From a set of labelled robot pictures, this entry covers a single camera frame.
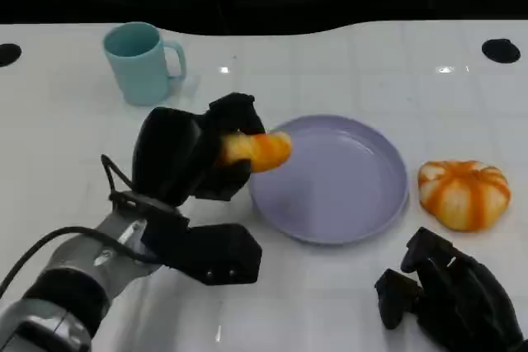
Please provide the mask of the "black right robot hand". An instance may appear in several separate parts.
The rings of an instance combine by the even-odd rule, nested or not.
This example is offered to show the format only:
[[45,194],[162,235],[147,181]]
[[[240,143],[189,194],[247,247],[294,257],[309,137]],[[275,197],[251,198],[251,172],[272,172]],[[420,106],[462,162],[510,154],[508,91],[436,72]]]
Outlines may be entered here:
[[407,244],[401,270],[375,283],[388,330],[405,313],[449,351],[525,351],[527,340],[506,290],[483,264],[445,238],[419,228]]

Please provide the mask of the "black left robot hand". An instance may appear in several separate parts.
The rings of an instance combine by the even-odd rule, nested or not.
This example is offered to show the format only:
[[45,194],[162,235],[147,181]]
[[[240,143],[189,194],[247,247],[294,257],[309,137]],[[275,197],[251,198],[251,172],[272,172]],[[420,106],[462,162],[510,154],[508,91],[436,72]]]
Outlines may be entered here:
[[141,195],[173,207],[189,197],[229,201],[251,174],[248,160],[221,165],[222,138],[265,132],[251,95],[232,92],[201,115],[156,107],[143,122],[134,147],[132,182]]

